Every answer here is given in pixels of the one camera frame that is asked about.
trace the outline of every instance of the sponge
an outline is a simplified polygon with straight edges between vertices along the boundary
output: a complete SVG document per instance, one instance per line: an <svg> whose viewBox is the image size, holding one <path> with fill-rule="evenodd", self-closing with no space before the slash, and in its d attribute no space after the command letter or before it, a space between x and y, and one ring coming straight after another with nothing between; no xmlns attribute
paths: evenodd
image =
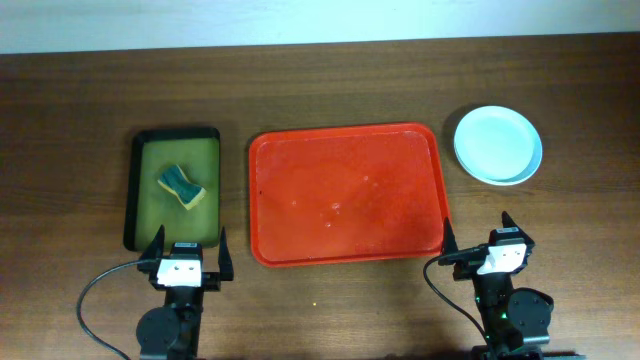
<svg viewBox="0 0 640 360"><path fill-rule="evenodd" d="M160 175L158 184L165 190L175 195L182 206L191 210L198 205L207 191L200 185L189 182L184 171L178 165L170 166Z"/></svg>

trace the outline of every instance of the red rectangular tray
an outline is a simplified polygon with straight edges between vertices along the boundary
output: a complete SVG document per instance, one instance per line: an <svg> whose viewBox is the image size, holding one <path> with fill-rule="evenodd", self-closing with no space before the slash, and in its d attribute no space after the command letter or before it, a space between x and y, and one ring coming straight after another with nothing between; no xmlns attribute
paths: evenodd
<svg viewBox="0 0 640 360"><path fill-rule="evenodd" d="M262 134L249 149L251 250L269 267L436 255L449 206L418 123Z"/></svg>

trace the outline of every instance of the white plate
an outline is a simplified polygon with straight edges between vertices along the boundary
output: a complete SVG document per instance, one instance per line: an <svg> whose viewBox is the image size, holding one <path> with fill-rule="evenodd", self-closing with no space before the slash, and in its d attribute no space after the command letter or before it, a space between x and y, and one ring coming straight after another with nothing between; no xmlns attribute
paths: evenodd
<svg viewBox="0 0 640 360"><path fill-rule="evenodd" d="M519 113L484 106L462 118L453 137L462 167L492 185L515 185L530 178L542 161L540 135Z"/></svg>

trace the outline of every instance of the white background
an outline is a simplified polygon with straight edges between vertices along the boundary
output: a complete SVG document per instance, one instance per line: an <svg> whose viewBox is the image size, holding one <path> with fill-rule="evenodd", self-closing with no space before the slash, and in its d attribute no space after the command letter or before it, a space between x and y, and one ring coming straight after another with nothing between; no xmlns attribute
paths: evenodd
<svg viewBox="0 0 640 360"><path fill-rule="evenodd" d="M640 30L640 0L0 0L0 53Z"/></svg>

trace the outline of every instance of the brown wooden surface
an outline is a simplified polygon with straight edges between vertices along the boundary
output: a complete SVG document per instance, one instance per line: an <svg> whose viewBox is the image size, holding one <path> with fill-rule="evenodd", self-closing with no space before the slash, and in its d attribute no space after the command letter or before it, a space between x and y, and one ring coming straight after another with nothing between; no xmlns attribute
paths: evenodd
<svg viewBox="0 0 640 360"><path fill-rule="evenodd" d="M247 146L264 131L419 121L438 140L461 247L508 210L537 241L516 286L556 300L548 350L640 356L640 35L121 51L0 57L0 358L113 359L74 305L121 243L129 142L139 129L216 126L221 220L236 281L208 294L200 355L382 358L482 343L422 279L425 259L268 269L249 251ZM452 155L455 122L511 107L542 136L539 172L500 188ZM215 269L216 250L205 253ZM476 314L471 283L433 269ZM88 324L137 358L162 304L127 270L89 294Z"/></svg>

